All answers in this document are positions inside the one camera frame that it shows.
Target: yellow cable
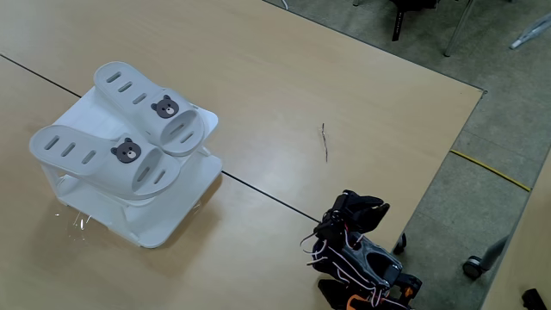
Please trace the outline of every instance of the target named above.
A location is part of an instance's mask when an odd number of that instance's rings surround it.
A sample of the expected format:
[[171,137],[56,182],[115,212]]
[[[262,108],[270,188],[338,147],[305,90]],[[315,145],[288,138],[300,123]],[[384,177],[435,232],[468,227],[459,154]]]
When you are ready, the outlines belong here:
[[450,150],[450,152],[454,153],[454,154],[457,155],[457,156],[461,156],[461,157],[465,158],[466,160],[468,160],[468,161],[470,161],[470,162],[473,162],[473,163],[479,165],[479,166],[482,167],[482,168],[488,169],[489,171],[491,171],[491,172],[497,174],[498,176],[504,178],[505,180],[507,180],[507,181],[509,181],[509,182],[511,182],[511,183],[513,183],[513,184],[515,184],[516,186],[518,186],[518,187],[520,187],[520,188],[526,190],[527,192],[530,192],[530,191],[532,190],[531,188],[529,188],[528,186],[526,186],[526,185],[520,183],[519,181],[515,180],[514,178],[509,177],[509,176],[507,176],[507,175],[505,175],[505,174],[503,174],[503,173],[501,173],[501,172],[499,172],[499,171],[493,169],[493,168],[490,167],[489,165],[484,164],[484,163],[481,163],[480,161],[478,161],[478,160],[476,160],[476,159],[474,159],[474,158],[471,158],[471,157],[469,157],[469,156],[463,154],[462,152],[458,152],[458,151],[456,151],[456,150]]

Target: metal chair leg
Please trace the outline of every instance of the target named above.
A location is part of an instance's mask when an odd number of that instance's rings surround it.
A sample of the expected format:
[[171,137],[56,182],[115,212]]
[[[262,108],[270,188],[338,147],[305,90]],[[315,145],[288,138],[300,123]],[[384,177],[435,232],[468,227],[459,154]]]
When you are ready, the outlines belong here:
[[459,37],[459,34],[463,30],[463,26],[465,26],[465,22],[468,19],[468,16],[471,14],[471,10],[473,9],[475,0],[468,0],[467,7],[463,10],[463,15],[461,16],[461,19],[459,20],[459,23],[457,24],[457,28],[454,31],[454,35],[451,37],[451,40],[449,41],[448,48],[446,48],[446,52],[444,52],[444,56],[449,57],[453,50],[455,49],[455,44],[457,43],[457,38]]
[[544,17],[540,18],[539,20],[533,22],[530,26],[528,26],[518,37],[518,39],[516,39],[513,44],[511,44],[511,46],[509,46],[509,48],[515,49],[517,47],[520,47],[526,41],[534,39],[548,28],[551,28],[551,13],[545,15]]

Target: gray carpet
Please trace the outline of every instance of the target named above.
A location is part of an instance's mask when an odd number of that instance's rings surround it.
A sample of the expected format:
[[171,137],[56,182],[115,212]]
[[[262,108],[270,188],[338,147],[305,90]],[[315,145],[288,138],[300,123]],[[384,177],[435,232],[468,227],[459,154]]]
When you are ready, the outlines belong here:
[[[282,6],[280,0],[268,1]],[[352,0],[287,2],[293,13],[487,90],[454,148],[534,185],[551,145],[551,29],[515,51],[508,46],[551,12],[551,2],[478,1],[449,58],[443,51],[466,0],[442,0],[437,10],[406,13],[397,42],[391,42],[396,9],[388,0],[361,0],[358,7]],[[461,265],[511,231],[528,196],[450,153],[406,228],[408,246],[400,259],[424,281],[412,305],[479,308],[493,272],[474,282]]]

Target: chair leg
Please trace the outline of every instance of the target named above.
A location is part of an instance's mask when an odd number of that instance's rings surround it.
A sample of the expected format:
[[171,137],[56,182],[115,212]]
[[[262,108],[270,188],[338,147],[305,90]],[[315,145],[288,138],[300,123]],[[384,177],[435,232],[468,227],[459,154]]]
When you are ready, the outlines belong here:
[[396,23],[394,24],[393,41],[397,41],[399,39],[399,32],[402,29],[402,22],[404,21],[404,14],[405,14],[404,11],[398,9],[398,14],[396,14]]
[[540,18],[539,20],[528,26],[518,37],[518,39],[516,39],[513,44],[511,44],[511,46],[509,46],[509,48],[515,49],[517,47],[520,47],[526,41],[534,39],[548,28],[551,28],[551,13],[545,15],[544,17]]
[[467,21],[468,16],[471,14],[474,1],[475,0],[468,0],[467,7],[465,7],[465,10],[463,10],[463,15],[461,16],[461,19],[457,24],[457,28],[454,31],[454,35],[451,37],[451,40],[449,41],[448,48],[446,48],[446,52],[444,52],[444,56],[449,57],[449,55],[451,55],[451,53],[455,49],[457,38],[459,37],[459,34],[463,30],[463,26],[465,26],[465,22]]
[[508,239],[509,236],[505,236],[500,241],[488,247],[482,258],[477,256],[469,257],[463,264],[463,273],[471,279],[476,280],[490,270],[503,252]]

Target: chair wheel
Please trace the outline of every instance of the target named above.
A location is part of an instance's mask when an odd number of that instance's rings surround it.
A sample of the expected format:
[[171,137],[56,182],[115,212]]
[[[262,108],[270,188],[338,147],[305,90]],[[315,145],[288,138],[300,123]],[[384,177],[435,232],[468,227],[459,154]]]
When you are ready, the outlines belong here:
[[406,248],[406,245],[407,245],[406,234],[402,233],[402,237],[400,237],[400,239],[398,240],[398,243],[394,247],[393,253],[396,255],[403,253],[404,249]]
[[473,280],[478,279],[484,273],[484,270],[480,267],[480,257],[471,256],[463,264],[463,273]]

